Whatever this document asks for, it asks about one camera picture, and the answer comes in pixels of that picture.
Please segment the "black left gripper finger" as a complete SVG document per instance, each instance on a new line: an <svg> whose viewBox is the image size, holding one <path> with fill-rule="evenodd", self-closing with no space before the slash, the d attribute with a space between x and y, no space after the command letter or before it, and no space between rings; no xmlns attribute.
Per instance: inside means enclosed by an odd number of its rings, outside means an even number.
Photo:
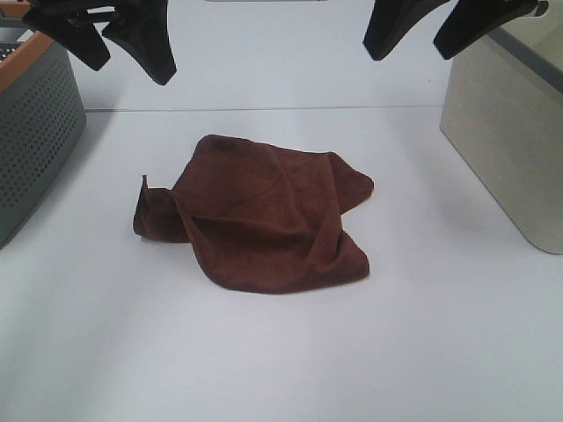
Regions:
<svg viewBox="0 0 563 422"><path fill-rule="evenodd" d="M115 18L102 35L124 49L159 85L166 85L177 68L168 36L167 0L117 1Z"/></svg>
<svg viewBox="0 0 563 422"><path fill-rule="evenodd" d="M41 1L31 1L31 9L22 21L35 31L57 41L76 58L93 70L100 70L109 60L110 53L93 23L73 24L79 12L47 11Z"/></svg>

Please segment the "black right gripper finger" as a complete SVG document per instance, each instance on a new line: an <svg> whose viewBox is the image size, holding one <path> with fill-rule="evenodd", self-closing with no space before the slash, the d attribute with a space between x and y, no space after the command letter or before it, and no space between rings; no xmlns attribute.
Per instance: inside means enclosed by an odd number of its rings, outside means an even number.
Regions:
<svg viewBox="0 0 563 422"><path fill-rule="evenodd" d="M382 61L411 28L444 4L441 0L376 0L362 42L370 58Z"/></svg>
<svg viewBox="0 0 563 422"><path fill-rule="evenodd" d="M534 0L458 1L435 38L434 45L449 60L493 29L534 11Z"/></svg>

